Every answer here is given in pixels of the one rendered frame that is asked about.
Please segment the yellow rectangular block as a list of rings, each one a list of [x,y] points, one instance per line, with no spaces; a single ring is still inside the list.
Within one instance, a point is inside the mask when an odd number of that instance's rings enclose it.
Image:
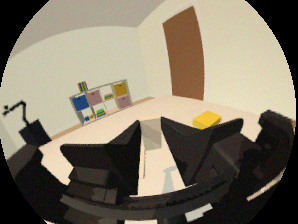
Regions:
[[[193,119],[194,127],[198,129],[205,129],[208,127],[214,127],[214,125],[220,124],[221,116],[214,115],[213,112],[206,111],[202,115],[198,115]]]

